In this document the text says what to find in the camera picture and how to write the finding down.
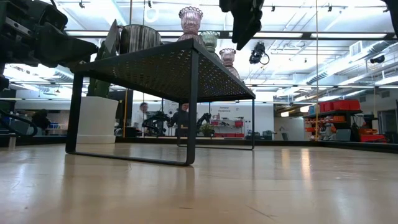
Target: wall vent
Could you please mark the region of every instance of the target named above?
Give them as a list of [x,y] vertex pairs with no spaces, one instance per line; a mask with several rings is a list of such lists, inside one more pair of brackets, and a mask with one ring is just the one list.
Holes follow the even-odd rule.
[[390,97],[390,91],[381,92],[381,98],[387,98],[387,97]]
[[357,43],[349,47],[349,54],[351,55],[351,57],[354,57],[355,55],[360,54],[362,52],[362,49],[362,41],[358,41]]

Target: white planter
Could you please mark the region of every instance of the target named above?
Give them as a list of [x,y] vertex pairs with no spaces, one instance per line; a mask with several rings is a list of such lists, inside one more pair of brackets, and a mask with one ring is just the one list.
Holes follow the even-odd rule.
[[78,144],[111,144],[118,102],[97,96],[81,98]]

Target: wooden floor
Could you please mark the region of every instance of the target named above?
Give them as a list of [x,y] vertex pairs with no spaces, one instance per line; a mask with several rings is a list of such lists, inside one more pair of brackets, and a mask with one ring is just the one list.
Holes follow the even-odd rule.
[[[174,146],[80,151],[185,157]],[[197,149],[193,167],[0,150],[0,223],[398,223],[398,155],[330,148]]]

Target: silver vase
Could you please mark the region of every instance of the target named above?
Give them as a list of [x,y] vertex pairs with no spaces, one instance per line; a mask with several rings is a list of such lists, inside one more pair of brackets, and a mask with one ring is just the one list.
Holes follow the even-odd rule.
[[181,27],[184,31],[184,34],[177,41],[187,40],[187,39],[195,39],[199,44],[205,46],[205,43],[198,35],[198,31],[200,28],[200,21],[203,18],[203,13],[197,7],[185,7],[180,10],[178,14],[181,19]]
[[238,71],[233,67],[235,61],[236,51],[234,49],[223,49],[220,50],[221,59],[223,61],[223,65],[239,80],[241,77],[239,76]]
[[128,25],[122,29],[120,54],[156,47],[160,41],[161,36],[156,30],[143,25]]
[[204,31],[200,33],[200,36],[205,43],[205,47],[207,51],[209,51],[212,56],[214,56],[217,61],[220,63],[223,63],[223,61],[220,59],[218,54],[216,53],[216,47],[217,47],[217,40],[220,37],[217,32],[214,31]]

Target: pink glass vase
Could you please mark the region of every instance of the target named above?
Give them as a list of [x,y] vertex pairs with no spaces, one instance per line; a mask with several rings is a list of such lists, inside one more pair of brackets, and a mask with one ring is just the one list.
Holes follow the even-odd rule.
[[181,27],[184,31],[184,34],[177,41],[187,40],[190,38],[195,39],[202,46],[205,46],[205,43],[198,35],[198,31],[200,28],[200,21],[203,17],[203,13],[200,9],[196,7],[185,7],[180,10],[178,14],[181,19]]
[[223,65],[239,80],[241,77],[239,76],[238,71],[233,67],[235,61],[236,51],[234,49],[223,49],[220,50],[221,59],[223,61]]

